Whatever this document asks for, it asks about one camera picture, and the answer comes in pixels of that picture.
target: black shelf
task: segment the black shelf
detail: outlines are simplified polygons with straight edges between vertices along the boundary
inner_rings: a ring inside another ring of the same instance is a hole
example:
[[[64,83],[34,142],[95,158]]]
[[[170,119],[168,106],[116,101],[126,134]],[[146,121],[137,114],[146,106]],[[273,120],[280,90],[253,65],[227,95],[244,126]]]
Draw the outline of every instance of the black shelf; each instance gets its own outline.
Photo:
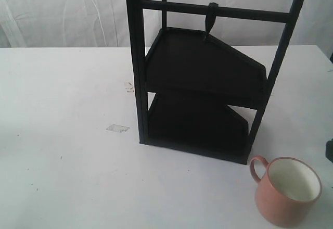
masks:
[[[214,98],[156,94],[148,124],[149,145],[246,164],[248,122]]]
[[[225,104],[257,109],[266,68],[198,30],[161,30],[146,60],[146,90],[211,93]]]

